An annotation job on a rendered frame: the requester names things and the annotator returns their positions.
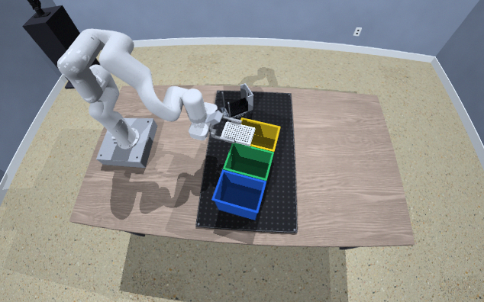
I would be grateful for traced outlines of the yellow recycle bin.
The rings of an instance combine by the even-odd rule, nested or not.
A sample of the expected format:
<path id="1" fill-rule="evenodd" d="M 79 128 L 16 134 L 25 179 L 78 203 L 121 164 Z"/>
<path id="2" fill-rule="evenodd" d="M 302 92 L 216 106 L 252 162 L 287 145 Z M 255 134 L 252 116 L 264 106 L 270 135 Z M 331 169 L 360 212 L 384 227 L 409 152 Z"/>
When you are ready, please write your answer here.
<path id="1" fill-rule="evenodd" d="M 248 127 L 255 127 L 255 132 L 250 146 L 268 150 L 271 152 L 275 151 L 276 142 L 280 130 L 279 126 L 266 124 L 255 120 L 249 120 L 246 118 L 241 118 L 241 120 L 242 125 Z"/>

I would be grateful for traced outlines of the green bin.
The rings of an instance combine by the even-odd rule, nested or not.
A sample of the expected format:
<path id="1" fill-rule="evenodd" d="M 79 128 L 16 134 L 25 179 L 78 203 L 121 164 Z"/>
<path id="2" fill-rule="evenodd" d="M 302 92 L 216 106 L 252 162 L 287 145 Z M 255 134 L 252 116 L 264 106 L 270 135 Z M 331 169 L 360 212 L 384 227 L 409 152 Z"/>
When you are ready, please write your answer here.
<path id="1" fill-rule="evenodd" d="M 232 143 L 223 170 L 267 180 L 274 152 Z"/>

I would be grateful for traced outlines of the blue bin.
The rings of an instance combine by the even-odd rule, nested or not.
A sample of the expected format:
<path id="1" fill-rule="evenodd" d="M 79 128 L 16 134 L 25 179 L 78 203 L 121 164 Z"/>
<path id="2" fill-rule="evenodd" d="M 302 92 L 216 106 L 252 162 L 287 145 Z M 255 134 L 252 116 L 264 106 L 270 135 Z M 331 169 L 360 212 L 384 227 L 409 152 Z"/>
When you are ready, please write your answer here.
<path id="1" fill-rule="evenodd" d="M 222 169 L 212 200 L 219 210 L 256 220 L 265 186 L 264 180 Z"/>

